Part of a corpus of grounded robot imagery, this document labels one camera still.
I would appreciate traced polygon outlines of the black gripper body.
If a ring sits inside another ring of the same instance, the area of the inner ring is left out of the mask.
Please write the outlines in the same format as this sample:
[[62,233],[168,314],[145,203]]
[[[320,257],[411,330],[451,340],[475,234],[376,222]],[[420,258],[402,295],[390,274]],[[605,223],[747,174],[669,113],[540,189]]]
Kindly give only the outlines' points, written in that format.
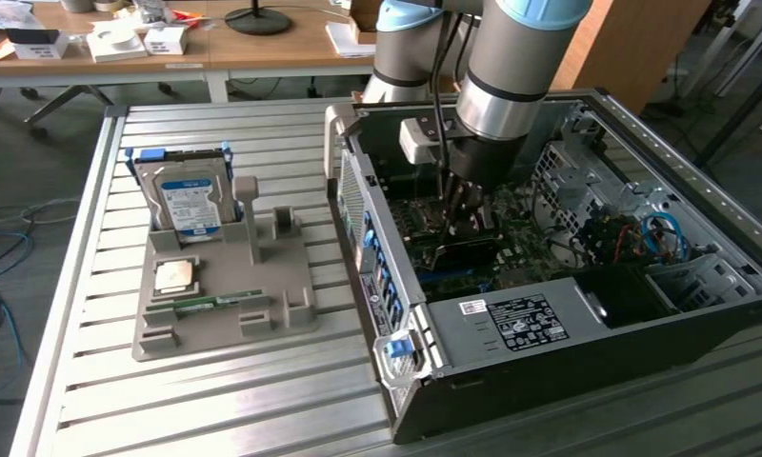
[[512,169],[526,139],[526,135],[508,141],[479,136],[456,139],[448,148],[450,171],[480,187],[496,187]]

